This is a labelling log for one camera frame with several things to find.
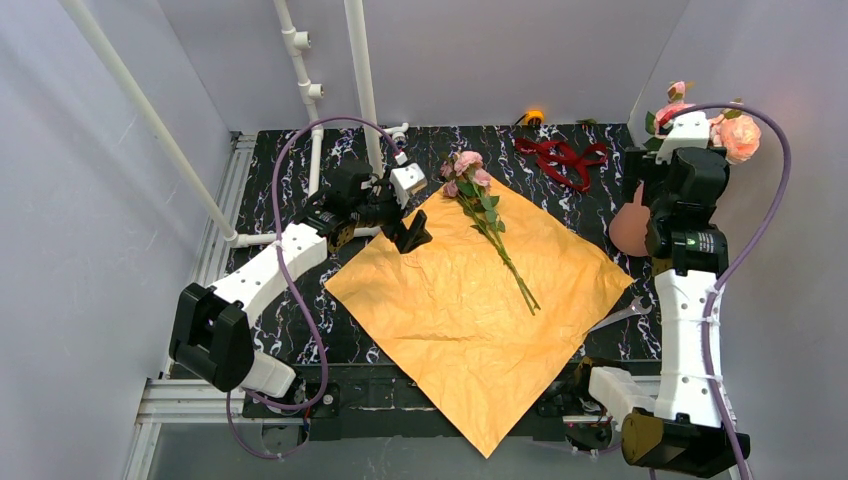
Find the dark red ribbon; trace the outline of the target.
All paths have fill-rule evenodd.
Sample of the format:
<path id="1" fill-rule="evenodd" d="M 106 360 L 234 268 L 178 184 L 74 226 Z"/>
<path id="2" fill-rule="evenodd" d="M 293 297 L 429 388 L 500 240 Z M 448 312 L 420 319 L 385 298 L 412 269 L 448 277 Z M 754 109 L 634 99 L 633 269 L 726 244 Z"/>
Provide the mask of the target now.
<path id="1" fill-rule="evenodd" d="M 517 138 L 513 141 L 513 146 L 518 153 L 532 156 L 541 172 L 549 179 L 579 193 L 587 193 L 591 188 L 589 168 L 604 165 L 609 155 L 607 146 L 602 143 L 592 143 L 582 153 L 577 153 L 565 141 L 537 143 Z M 579 182 L 571 181 L 564 174 L 567 168 L 577 172 Z"/>

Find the orange wrapping paper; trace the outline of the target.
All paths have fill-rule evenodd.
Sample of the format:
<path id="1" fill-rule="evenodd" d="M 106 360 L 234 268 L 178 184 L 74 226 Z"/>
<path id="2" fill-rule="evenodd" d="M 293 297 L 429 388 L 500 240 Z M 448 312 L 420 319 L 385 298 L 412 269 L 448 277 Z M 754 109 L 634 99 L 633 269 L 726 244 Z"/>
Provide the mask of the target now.
<path id="1" fill-rule="evenodd" d="M 494 182 L 505 265 L 460 205 L 434 194 L 429 243 L 377 237 L 325 284 L 379 348 L 484 456 L 631 285 L 600 248 Z"/>

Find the pink cylindrical vase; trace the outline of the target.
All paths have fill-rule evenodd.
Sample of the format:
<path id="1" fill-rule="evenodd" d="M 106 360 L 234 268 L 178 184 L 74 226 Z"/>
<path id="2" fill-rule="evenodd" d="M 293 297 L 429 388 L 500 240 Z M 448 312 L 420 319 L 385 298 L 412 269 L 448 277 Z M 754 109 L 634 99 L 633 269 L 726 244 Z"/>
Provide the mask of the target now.
<path id="1" fill-rule="evenodd" d="M 644 184 L 641 183 L 635 190 L 633 199 L 621 206 L 608 228 L 608 236 L 620 252 L 639 258 L 650 256 L 646 247 L 646 235 L 651 213 L 643 204 L 643 191 Z"/>

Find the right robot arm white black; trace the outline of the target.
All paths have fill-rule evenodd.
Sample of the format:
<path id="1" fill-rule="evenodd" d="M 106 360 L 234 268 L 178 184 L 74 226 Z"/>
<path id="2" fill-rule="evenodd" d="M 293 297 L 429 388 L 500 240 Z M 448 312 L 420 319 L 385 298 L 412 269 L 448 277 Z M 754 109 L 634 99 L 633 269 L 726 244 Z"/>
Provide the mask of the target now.
<path id="1" fill-rule="evenodd" d="M 721 394 L 717 281 L 729 267 L 725 235 L 711 222 L 730 176 L 721 148 L 682 147 L 662 158 L 631 148 L 622 191 L 642 191 L 649 209 L 646 249 L 662 320 L 663 354 L 657 396 L 617 362 L 585 359 L 581 387 L 615 422 L 631 466 L 709 479 L 751 449 L 731 429 Z"/>

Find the white PVC pipe frame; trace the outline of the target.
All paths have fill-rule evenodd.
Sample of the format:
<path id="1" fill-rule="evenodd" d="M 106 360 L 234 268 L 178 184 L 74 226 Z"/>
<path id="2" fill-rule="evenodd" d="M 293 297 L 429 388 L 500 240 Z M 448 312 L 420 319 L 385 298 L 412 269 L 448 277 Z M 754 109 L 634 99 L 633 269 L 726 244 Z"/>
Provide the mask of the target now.
<path id="1" fill-rule="evenodd" d="M 194 194 L 199 199 L 201 204 L 206 209 L 207 214 L 211 218 L 213 224 L 217 227 L 220 234 L 223 236 L 224 242 L 231 248 L 245 248 L 256 245 L 267 245 L 274 241 L 275 234 L 255 234 L 247 235 L 238 233 L 231 225 L 231 222 L 224 216 L 214 198 L 211 196 L 202 180 L 197 175 L 196 171 L 190 164 L 184 152 L 179 147 L 177 141 L 168 130 L 162 118 L 156 112 L 152 103 L 144 94 L 138 82 L 133 77 L 125 62 L 122 60 L 118 52 L 113 47 L 112 43 L 98 25 L 95 17 L 86 7 L 83 1 L 59 1 L 60 5 L 67 12 L 71 20 L 77 26 L 88 44 L 97 54 L 103 65 L 110 72 L 118 86 L 122 89 L 128 99 L 134 104 L 138 113 L 147 123 L 148 128 L 153 133 L 154 138 L 159 142 L 166 156 L 178 170 L 182 180 L 193 189 Z M 394 159 L 403 165 L 408 161 L 407 155 L 400 147 L 397 146 L 394 139 L 387 131 L 381 129 L 378 125 L 368 123 L 365 119 L 354 117 L 338 117 L 333 119 L 314 121 L 297 131 L 298 135 L 311 132 L 312 138 L 312 157 L 310 160 L 310 180 L 309 186 L 316 187 L 319 185 L 320 173 L 320 152 L 323 135 L 323 128 L 320 125 L 335 120 L 351 120 L 374 129 L 378 136 L 382 135 L 389 146 L 394 151 Z"/>

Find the yellow round button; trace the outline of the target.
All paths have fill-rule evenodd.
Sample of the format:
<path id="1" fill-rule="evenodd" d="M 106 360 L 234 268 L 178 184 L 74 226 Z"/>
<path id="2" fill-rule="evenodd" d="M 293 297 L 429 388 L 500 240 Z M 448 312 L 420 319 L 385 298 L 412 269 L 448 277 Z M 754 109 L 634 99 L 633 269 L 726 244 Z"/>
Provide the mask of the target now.
<path id="1" fill-rule="evenodd" d="M 540 127 L 545 123 L 545 114 L 543 111 L 538 109 L 527 110 L 523 113 L 515 122 L 515 125 L 529 126 L 529 127 Z"/>

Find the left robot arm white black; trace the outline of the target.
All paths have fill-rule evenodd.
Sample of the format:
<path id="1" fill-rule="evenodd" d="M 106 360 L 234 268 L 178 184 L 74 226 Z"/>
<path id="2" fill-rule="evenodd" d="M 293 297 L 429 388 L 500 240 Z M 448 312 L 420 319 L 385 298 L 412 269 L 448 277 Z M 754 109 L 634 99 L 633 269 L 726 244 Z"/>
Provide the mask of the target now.
<path id="1" fill-rule="evenodd" d="M 331 171 L 292 223 L 258 255 L 209 286 L 192 283 L 178 298 L 169 343 L 176 363 L 222 392 L 236 388 L 283 398 L 296 373 L 255 350 L 251 330 L 264 310 L 299 276 L 349 243 L 358 228 L 378 228 L 406 254 L 431 241 L 424 212 L 403 219 L 423 189 L 422 169 L 409 163 L 376 177 L 365 164 Z"/>

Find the silver wrench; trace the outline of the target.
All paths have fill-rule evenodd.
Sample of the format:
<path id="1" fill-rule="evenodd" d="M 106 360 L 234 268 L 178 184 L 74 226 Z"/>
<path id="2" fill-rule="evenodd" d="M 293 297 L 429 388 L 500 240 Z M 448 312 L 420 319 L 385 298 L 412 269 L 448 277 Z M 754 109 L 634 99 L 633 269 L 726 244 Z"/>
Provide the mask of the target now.
<path id="1" fill-rule="evenodd" d="M 642 296 L 636 296 L 627 307 L 608 314 L 605 318 L 592 326 L 588 330 L 588 333 L 592 333 L 631 317 L 647 315 L 651 313 L 652 310 L 653 304 L 651 302 L 645 303 Z"/>

